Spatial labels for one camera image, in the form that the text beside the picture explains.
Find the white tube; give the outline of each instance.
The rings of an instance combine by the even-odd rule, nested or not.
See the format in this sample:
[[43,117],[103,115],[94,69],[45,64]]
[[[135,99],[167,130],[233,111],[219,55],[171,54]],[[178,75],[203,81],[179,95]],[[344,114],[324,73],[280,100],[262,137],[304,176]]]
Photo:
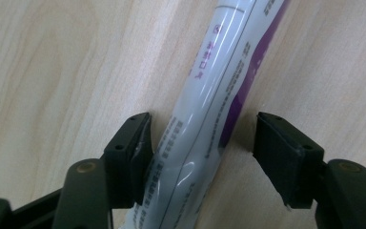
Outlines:
[[126,229],[194,228],[285,2],[218,2]]

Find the screw hole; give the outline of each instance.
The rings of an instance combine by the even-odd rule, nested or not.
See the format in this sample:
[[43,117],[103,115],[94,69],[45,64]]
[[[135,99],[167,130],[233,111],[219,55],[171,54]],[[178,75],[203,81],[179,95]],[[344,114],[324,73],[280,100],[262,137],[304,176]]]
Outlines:
[[312,146],[310,146],[310,145],[303,145],[302,146],[305,150],[312,150],[313,149],[313,147]]
[[123,145],[116,145],[115,146],[115,150],[122,150],[122,149],[124,149]]

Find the wooden table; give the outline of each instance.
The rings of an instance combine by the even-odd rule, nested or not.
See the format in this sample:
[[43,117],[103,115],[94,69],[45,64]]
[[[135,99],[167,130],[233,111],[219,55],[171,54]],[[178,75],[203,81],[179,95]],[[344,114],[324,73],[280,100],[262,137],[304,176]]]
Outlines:
[[[60,188],[131,115],[151,112],[156,146],[216,2],[0,1],[0,198],[16,209]],[[289,120],[326,161],[366,166],[366,1],[292,0],[196,228],[315,227],[250,152],[259,111]]]

